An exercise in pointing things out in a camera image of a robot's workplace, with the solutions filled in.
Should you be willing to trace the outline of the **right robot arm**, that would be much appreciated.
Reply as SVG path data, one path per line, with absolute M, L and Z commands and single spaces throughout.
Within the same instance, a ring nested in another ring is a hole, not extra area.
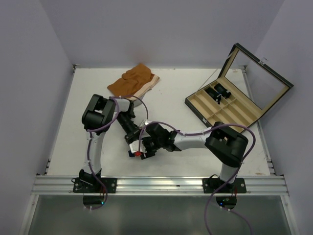
M 144 128 L 149 137 L 142 144 L 148 153 L 155 153 L 160 148 L 169 152 L 186 149 L 208 149 L 222 162 L 218 187 L 229 192 L 235 187 L 248 139 L 229 125 L 216 122 L 214 126 L 198 133 L 168 131 L 159 123 L 152 122 Z

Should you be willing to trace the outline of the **navy blue underwear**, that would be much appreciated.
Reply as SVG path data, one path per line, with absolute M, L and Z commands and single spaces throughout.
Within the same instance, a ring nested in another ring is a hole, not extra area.
M 130 158 L 135 157 L 134 153 L 132 153 L 131 151 L 128 151 L 128 155 L 129 155 Z

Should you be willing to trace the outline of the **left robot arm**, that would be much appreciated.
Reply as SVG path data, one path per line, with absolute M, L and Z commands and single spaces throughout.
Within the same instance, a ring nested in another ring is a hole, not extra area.
M 102 186 L 101 151 L 106 132 L 114 121 L 118 121 L 126 133 L 126 141 L 132 143 L 139 136 L 134 118 L 134 102 L 127 98 L 104 98 L 98 94 L 91 97 L 82 115 L 88 144 L 84 166 L 79 172 L 79 179 L 90 192 L 97 192 Z

